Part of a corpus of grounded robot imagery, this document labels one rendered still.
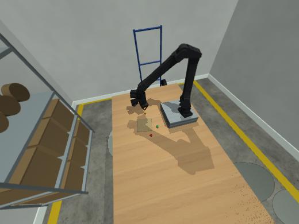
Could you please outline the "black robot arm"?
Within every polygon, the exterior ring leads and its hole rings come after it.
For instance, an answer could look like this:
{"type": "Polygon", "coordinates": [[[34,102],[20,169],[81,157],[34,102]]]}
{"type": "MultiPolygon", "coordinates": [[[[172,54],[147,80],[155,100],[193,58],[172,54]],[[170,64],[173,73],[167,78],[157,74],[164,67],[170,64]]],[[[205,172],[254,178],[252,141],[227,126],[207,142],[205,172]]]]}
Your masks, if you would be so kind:
{"type": "Polygon", "coordinates": [[[202,53],[200,49],[189,44],[181,44],[156,70],[154,70],[147,78],[139,83],[136,90],[130,91],[130,98],[135,98],[131,100],[132,106],[135,107],[138,102],[140,105],[144,105],[144,99],[146,98],[145,90],[176,63],[182,61],[183,59],[190,58],[188,59],[183,93],[179,100],[179,105],[181,107],[178,108],[178,111],[183,115],[184,118],[193,115],[193,113],[190,111],[190,96],[197,65],[201,56],[202,53]]]}

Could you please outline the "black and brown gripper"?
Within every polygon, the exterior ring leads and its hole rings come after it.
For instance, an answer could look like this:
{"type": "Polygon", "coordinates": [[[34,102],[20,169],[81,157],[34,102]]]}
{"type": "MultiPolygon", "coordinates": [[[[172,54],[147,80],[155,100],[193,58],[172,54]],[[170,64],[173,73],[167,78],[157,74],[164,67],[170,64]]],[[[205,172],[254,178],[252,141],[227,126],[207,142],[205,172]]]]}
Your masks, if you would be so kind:
{"type": "Polygon", "coordinates": [[[143,110],[146,110],[146,108],[148,107],[148,102],[146,101],[146,98],[144,99],[144,105],[141,105],[141,108],[143,110]],[[145,109],[144,109],[145,108],[145,109]]]}

